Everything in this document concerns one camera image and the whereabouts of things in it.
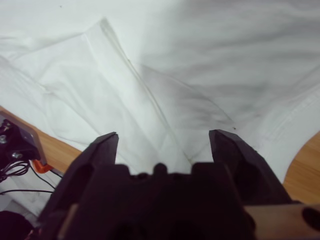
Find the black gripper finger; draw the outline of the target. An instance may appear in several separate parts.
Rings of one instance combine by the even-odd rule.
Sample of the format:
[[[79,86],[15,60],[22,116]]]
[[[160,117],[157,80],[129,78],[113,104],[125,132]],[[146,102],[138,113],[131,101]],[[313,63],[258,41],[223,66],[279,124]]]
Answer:
[[[56,211],[66,211],[78,203],[86,191],[92,175],[100,165],[113,165],[119,136],[111,132],[96,138],[68,167],[55,191],[39,215],[46,220]]]
[[[244,205],[286,205],[292,199],[266,160],[235,133],[209,131],[215,163],[228,168]]]

